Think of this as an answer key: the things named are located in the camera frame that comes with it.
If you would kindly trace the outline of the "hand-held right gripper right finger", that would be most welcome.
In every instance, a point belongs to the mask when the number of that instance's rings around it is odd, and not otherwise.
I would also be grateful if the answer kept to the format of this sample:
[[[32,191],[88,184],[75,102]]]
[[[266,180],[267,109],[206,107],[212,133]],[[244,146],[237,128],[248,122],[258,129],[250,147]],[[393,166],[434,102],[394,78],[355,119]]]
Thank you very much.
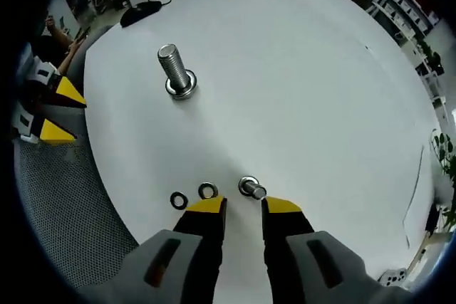
[[[411,303],[400,287],[371,278],[363,259],[326,231],[314,231],[293,202],[261,201],[264,263],[274,303]]]

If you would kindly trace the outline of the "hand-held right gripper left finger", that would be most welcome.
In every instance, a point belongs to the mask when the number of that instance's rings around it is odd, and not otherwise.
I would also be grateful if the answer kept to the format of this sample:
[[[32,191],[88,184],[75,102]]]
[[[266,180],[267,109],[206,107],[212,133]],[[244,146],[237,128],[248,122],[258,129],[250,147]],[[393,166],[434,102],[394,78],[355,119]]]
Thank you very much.
[[[212,303],[222,263],[227,199],[188,207],[174,229],[163,229],[123,260],[104,283],[78,292],[82,303]]]

